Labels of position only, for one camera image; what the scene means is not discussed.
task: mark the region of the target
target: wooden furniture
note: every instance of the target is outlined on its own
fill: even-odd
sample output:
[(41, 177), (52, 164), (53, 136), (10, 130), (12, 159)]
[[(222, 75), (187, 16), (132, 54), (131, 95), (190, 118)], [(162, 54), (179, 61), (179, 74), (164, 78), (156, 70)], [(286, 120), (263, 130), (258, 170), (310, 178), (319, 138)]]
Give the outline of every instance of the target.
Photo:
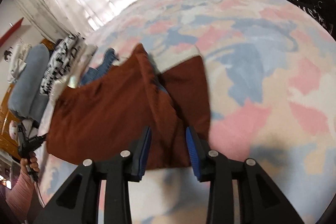
[(0, 148), (10, 154), (12, 157), (21, 159), (17, 153), (17, 142), (12, 140), (9, 135), (9, 123), (11, 121), (19, 122), (8, 109), (7, 101), (14, 85), (10, 85), (0, 105)]
[(41, 41), (41, 44), (45, 45), (48, 50), (53, 51), (55, 49), (55, 44), (46, 38)]

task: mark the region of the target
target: light blue cushion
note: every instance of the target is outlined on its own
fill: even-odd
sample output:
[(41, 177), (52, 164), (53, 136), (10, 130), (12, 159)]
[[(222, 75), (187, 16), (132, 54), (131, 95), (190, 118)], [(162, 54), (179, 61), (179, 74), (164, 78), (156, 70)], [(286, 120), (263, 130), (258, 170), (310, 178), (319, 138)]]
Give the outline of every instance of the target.
[(33, 47), (25, 60), (27, 63), (8, 99), (8, 109), (18, 118), (41, 121), (48, 96), (40, 95), (39, 88), (47, 69), (49, 51), (43, 44)]

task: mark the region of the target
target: black and white fabric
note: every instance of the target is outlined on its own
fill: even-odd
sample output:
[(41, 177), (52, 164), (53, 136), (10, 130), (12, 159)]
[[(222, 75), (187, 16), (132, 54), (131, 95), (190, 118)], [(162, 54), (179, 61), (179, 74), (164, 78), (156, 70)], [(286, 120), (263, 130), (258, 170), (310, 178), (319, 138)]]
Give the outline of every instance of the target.
[(308, 5), (305, 5), (304, 3), (300, 2), (300, 0), (287, 0), (291, 3), (293, 3), (295, 6), (299, 7), (301, 10), (309, 14), (313, 19), (315, 19), (323, 28), (325, 28), (328, 33), (333, 32), (333, 24), (327, 23), (321, 15), (316, 11), (313, 7), (308, 7)]
[(56, 46), (41, 81), (40, 94), (49, 95), (53, 83), (70, 72), (83, 45), (83, 38), (80, 34), (77, 34), (67, 36)]

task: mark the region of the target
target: brown towel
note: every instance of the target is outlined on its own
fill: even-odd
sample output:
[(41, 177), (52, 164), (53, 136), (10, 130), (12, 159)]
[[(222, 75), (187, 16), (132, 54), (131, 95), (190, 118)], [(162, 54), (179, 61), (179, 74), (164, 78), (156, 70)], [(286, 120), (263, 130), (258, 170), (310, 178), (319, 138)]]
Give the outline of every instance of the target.
[(79, 164), (107, 160), (152, 128), (147, 169), (190, 166), (185, 128), (195, 127), (207, 139), (210, 107), (200, 56), (157, 77), (142, 45), (120, 67), (78, 89), (67, 87), (56, 104), (47, 150)]

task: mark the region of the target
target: blue gripper pad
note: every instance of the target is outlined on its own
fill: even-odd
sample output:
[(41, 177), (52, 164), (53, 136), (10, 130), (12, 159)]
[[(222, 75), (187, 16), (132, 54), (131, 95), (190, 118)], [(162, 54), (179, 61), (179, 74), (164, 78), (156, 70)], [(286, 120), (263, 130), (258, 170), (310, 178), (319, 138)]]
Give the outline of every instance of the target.
[(185, 139), (187, 142), (187, 147), (188, 147), (188, 152), (189, 152), (189, 157), (190, 157), (190, 161), (191, 161), (191, 166), (193, 167), (193, 171), (194, 171), (194, 175), (196, 176), (196, 178), (198, 180), (201, 179), (201, 161), (199, 158), (199, 154), (196, 148), (196, 144), (195, 141), (199, 141), (198, 136), (196, 134), (196, 136), (193, 136), (194, 134), (196, 134), (196, 132), (194, 132), (192, 134), (192, 130), (190, 129), (190, 127), (188, 127), (185, 131)]
[(146, 134), (142, 137), (144, 139), (140, 139), (140, 142), (143, 142), (142, 150), (139, 157), (139, 170), (138, 170), (138, 176), (140, 179), (143, 177), (146, 171), (146, 165), (148, 160), (148, 154), (149, 154), (149, 148), (151, 147), (151, 141), (152, 141), (152, 130), (150, 127), (147, 127)]

